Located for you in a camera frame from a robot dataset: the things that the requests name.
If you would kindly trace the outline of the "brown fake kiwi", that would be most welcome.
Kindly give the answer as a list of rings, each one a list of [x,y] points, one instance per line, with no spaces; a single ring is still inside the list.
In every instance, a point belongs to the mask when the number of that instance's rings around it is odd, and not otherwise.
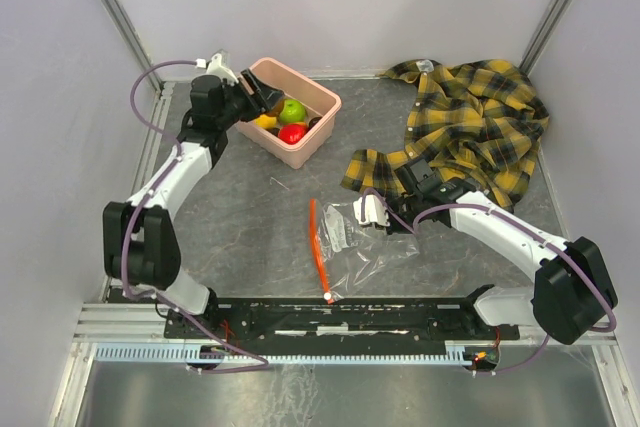
[[[279,101],[275,107],[273,107],[269,112],[267,112],[268,116],[278,117],[284,108],[284,101]]]

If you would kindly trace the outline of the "green fake apple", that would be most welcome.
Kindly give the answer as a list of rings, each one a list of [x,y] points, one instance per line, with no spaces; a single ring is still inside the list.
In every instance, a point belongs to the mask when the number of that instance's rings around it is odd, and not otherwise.
[[[305,106],[296,99],[285,99],[278,115],[281,125],[304,122],[307,116]]]

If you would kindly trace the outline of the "red fake tomato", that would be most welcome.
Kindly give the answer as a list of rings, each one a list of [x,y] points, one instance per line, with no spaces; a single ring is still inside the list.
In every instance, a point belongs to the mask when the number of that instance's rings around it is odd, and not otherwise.
[[[287,145],[295,145],[300,142],[308,132],[304,123],[292,123],[284,125],[278,132],[278,138]]]

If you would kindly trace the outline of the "clear zip top bag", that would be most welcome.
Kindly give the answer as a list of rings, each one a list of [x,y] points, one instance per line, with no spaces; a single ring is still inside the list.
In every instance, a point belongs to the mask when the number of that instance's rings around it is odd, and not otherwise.
[[[353,202],[309,201],[311,254],[329,305],[354,296],[375,274],[419,253],[411,234],[388,235],[386,228],[360,226]]]

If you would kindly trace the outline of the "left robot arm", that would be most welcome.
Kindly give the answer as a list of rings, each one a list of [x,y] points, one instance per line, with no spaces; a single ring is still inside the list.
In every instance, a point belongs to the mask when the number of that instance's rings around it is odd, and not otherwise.
[[[140,191],[103,211],[104,269],[121,281],[128,298],[155,297],[187,314],[187,326],[198,336],[219,330],[215,293],[183,269],[173,220],[221,158],[228,130],[271,111],[283,97],[250,70],[240,79],[216,70],[192,80],[191,107],[167,160]]]

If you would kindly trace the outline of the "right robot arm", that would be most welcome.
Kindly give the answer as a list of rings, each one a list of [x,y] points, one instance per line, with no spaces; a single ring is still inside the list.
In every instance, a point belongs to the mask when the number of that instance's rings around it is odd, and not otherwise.
[[[403,187],[378,203],[391,232],[416,232],[426,220],[440,222],[482,242],[518,267],[529,287],[490,287],[458,315],[467,336],[481,338],[494,326],[538,326],[570,345],[588,331],[610,333],[617,294],[595,242],[545,232],[502,209],[467,179],[443,181],[419,158],[395,171]]]

